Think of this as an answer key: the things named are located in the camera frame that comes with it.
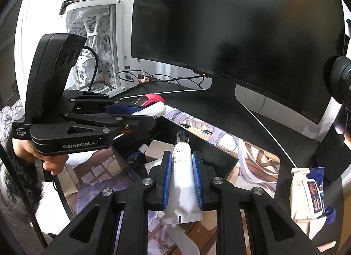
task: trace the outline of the desk surface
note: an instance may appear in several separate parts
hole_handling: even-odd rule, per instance
[[[188,88],[179,87],[172,83],[169,84],[169,87],[167,87],[167,83],[151,83],[129,89],[116,96],[116,98],[120,99],[140,94],[177,90],[188,90]],[[240,103],[235,102],[228,105],[223,102],[216,102],[215,100],[211,100],[211,103],[209,103],[206,98],[194,96],[193,92],[163,94],[162,96],[168,105],[209,122],[212,125],[277,155],[281,160],[281,164],[274,199],[290,214],[289,195],[292,180],[290,173],[292,164],[271,136],[268,135],[257,121],[247,111],[246,113],[243,112]],[[278,140],[297,167],[316,167],[313,155],[318,146],[317,141],[305,137],[265,116],[255,115]],[[324,226],[315,236],[313,242],[316,246],[320,246],[335,240],[337,242],[336,246],[323,253],[334,255],[338,249],[343,225],[344,198],[341,178],[334,182],[324,179],[324,201],[325,206],[331,205],[336,209],[336,221],[329,226]]]

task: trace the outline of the mouse pad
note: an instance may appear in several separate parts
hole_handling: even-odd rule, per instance
[[[238,159],[227,181],[247,190],[260,186],[274,197],[280,167],[276,155],[176,108],[166,106],[166,109],[165,118]],[[111,149],[96,151],[79,165],[67,164],[64,172],[59,175],[59,181],[74,215],[103,188],[118,191],[132,185],[132,181],[119,168]],[[243,210],[241,212],[247,254],[250,254],[245,215]],[[163,226],[163,216],[162,211],[149,211],[149,255],[215,255],[216,211],[204,212],[204,219],[200,222],[181,225]]]

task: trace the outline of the blue and white package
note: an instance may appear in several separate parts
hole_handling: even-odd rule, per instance
[[[324,167],[293,168],[291,174],[291,218],[312,239],[336,218],[335,209],[324,206]]]

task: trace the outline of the blue eye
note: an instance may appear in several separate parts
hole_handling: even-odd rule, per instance
[[[209,130],[203,129],[203,130],[202,130],[202,134],[203,134],[203,135],[211,135],[212,132],[209,131]]]
[[[181,127],[183,127],[184,129],[189,129],[190,125],[182,123],[180,124]]]

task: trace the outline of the computer monitor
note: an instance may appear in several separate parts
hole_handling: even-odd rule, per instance
[[[134,0],[132,56],[225,76],[319,123],[341,0]]]

